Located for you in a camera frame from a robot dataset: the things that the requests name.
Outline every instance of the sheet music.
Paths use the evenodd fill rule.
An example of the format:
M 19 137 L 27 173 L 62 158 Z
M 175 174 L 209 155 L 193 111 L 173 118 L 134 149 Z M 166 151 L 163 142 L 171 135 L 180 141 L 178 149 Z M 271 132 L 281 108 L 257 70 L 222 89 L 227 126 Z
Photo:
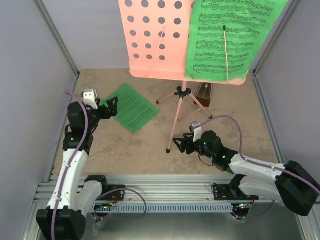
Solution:
M 244 78 L 288 0 L 197 0 L 190 22 L 186 78 Z M 225 49 L 224 26 L 226 26 Z

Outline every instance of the metronome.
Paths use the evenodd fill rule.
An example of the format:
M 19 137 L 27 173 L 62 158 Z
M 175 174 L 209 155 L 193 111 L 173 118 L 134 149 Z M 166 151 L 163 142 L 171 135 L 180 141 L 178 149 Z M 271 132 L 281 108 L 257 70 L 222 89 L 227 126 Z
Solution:
M 212 97 L 212 83 L 201 83 L 198 92 L 196 93 L 196 99 L 206 108 L 210 106 L 210 101 Z

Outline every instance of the white wall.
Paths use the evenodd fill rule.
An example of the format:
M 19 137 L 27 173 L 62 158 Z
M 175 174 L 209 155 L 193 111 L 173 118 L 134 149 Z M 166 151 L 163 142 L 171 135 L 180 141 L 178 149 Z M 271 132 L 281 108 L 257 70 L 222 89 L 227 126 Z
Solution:
M 79 70 L 129 68 L 118 0 L 42 0 Z
M 22 237 L 75 77 L 32 0 L 0 3 L 0 239 Z
M 258 73 L 286 160 L 300 163 L 318 183 L 319 10 L 319 0 L 301 1 Z

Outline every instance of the hole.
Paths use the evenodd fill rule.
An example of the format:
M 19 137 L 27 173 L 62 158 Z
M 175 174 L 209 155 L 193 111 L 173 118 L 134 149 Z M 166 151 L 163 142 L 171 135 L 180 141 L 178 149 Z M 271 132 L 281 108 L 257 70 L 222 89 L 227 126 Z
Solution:
M 164 1 L 159 1 L 158 2 L 158 7 L 163 9 L 166 6 L 166 3 Z
M 164 38 L 165 36 L 166 36 L 166 33 L 162 32 L 162 31 L 159 32 L 159 37 L 160 37 L 160 38 Z
M 131 0 L 125 0 L 124 4 L 129 8 L 132 7 L 132 1 Z
M 136 33 L 135 30 L 131 30 L 131 31 L 130 31 L 130 35 L 131 35 L 131 36 L 135 36 L 135 35 L 137 35 L 137 33 Z
M 135 21 L 135 18 L 133 16 L 128 16 L 128 21 L 130 23 L 133 23 Z
M 160 24 L 164 24 L 164 23 L 166 22 L 166 20 L 165 20 L 164 17 L 159 17 L 158 22 L 159 22 Z
M 175 32 L 175 33 L 173 34 L 173 37 L 174 37 L 175 39 L 178 39 L 178 38 L 180 38 L 180 33 L 178 33 L 178 32 Z
M 145 31 L 145 32 L 144 32 L 144 35 L 145 35 L 146 37 L 150 37 L 151 33 L 150 33 L 149 31 Z
M 141 5 L 142 5 L 142 7 L 147 8 L 147 7 L 149 7 L 149 2 L 147 0 L 143 0 L 141 2 Z
M 146 24 L 148 24 L 148 23 L 150 22 L 150 18 L 147 17 L 147 16 L 144 16 L 144 17 L 143 17 L 143 22 L 146 23 Z
M 180 18 L 176 18 L 176 19 L 174 19 L 174 21 L 173 21 L 176 25 L 179 25 L 180 23 L 181 23 L 181 19 Z
M 174 7 L 175 7 L 176 9 L 182 8 L 182 2 L 176 1 L 175 4 L 174 4 Z

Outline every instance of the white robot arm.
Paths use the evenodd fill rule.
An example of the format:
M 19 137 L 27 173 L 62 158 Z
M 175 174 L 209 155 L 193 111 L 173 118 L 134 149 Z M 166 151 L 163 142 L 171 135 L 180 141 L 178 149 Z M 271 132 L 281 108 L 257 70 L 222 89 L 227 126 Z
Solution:
M 198 122 L 191 123 L 191 132 L 183 134 L 183 138 L 174 138 L 173 142 L 181 153 L 189 155 L 196 152 L 199 157 L 212 159 L 212 166 L 219 170 L 235 174 L 227 187 L 214 184 L 215 200 L 219 200 L 221 195 L 224 195 L 224 201 L 227 200 L 226 197 L 228 200 L 243 200 L 249 196 L 257 196 L 282 202 L 298 215 L 309 214 L 319 197 L 320 185 L 299 163 L 269 163 L 243 156 L 224 147 L 215 132 L 202 132 L 200 126 Z M 286 172 L 298 175 L 314 188 Z
M 78 194 L 82 170 L 94 140 L 93 133 L 100 120 L 110 119 L 118 113 L 117 97 L 107 100 L 107 106 L 104 106 L 100 105 L 101 101 L 95 89 L 85 90 L 82 96 L 85 108 L 79 102 L 73 102 L 68 106 L 69 125 L 65 128 L 63 162 L 59 178 L 46 209 L 38 210 L 36 215 L 36 221 L 46 239 L 51 239 L 54 229 L 57 240 L 80 240 L 86 229 L 86 216 L 92 203 L 101 194 L 124 187 L 108 185 L 103 175 L 92 175 L 85 180 Z M 113 197 L 106 196 L 104 200 L 113 200 Z

